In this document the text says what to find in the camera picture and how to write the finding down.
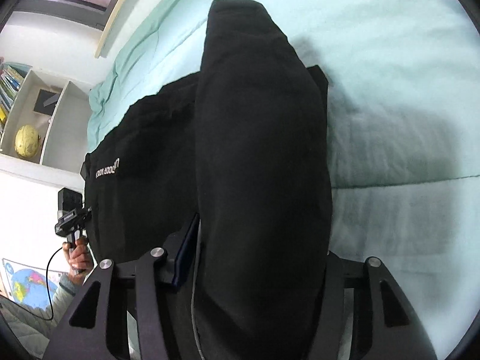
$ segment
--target globe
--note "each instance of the globe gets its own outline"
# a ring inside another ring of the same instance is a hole
[[[57,290],[57,286],[49,280],[50,296]],[[17,303],[31,307],[46,309],[50,307],[45,276],[33,269],[21,269],[11,277],[11,294]]]
[[[40,147],[40,134],[33,126],[20,127],[15,137],[15,151],[23,158],[32,158]]]

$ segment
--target book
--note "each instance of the book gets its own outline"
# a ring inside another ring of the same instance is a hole
[[[2,91],[0,90],[0,104],[2,105],[3,107],[3,110],[6,111],[6,114],[8,116],[8,112],[10,111],[10,106],[9,106],[9,103],[7,102],[7,100],[5,99]]]
[[[5,100],[6,104],[8,105],[8,109],[10,110],[11,106],[14,104],[14,101],[9,97],[9,95],[5,91],[5,89],[3,87],[3,81],[2,80],[0,80],[0,93],[3,97],[3,99]]]
[[[10,75],[8,72],[4,71],[5,73],[5,78],[8,80],[10,85],[15,89],[16,91],[20,90],[20,84]]]
[[[11,95],[11,98],[13,98],[15,100],[15,96],[17,95],[18,91],[16,89],[14,89],[14,87],[8,81],[6,73],[2,73],[1,78],[2,78],[3,82],[5,83],[5,85],[7,86],[9,94]]]
[[[15,96],[12,96],[12,94],[10,94],[10,90],[5,85],[5,82],[3,81],[3,79],[0,79],[0,89],[1,89],[1,93],[5,95],[6,100],[11,107],[14,104]]]
[[[20,85],[23,84],[23,77],[20,75],[18,71],[16,71],[14,68],[11,66],[7,66],[7,72],[10,74],[10,76],[17,81]]]
[[[3,109],[3,106],[0,104],[0,121],[5,124],[7,121],[8,112]]]

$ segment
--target wooden shelf edge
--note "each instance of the wooden shelf edge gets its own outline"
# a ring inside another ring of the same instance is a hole
[[[117,18],[120,9],[123,5],[123,3],[126,0],[118,0],[117,3],[115,4],[115,7],[112,10],[112,13],[109,17],[109,20],[106,22],[105,29],[102,32],[102,36],[100,36],[100,40],[98,42],[97,50],[95,51],[94,57],[98,59],[100,57],[100,53],[102,52],[103,47],[105,46],[105,42],[107,41],[107,38],[109,37],[110,31],[113,27],[113,24],[115,22],[115,19]]]

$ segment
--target yellow globe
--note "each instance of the yellow globe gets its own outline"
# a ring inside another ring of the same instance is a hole
[[[20,127],[15,137],[15,151],[20,157],[32,158],[40,147],[40,134],[33,126]]]

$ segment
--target person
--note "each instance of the person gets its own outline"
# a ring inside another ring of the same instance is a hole
[[[43,357],[52,331],[62,319],[78,288],[85,281],[85,277],[93,270],[94,264],[88,249],[88,239],[80,237],[76,241],[76,246],[70,254],[70,244],[63,243],[63,254],[70,266],[70,271],[61,276],[59,286],[52,298],[53,318],[50,306],[46,309],[28,305],[20,306],[0,296],[0,312],[5,321],[20,343],[35,358]]]

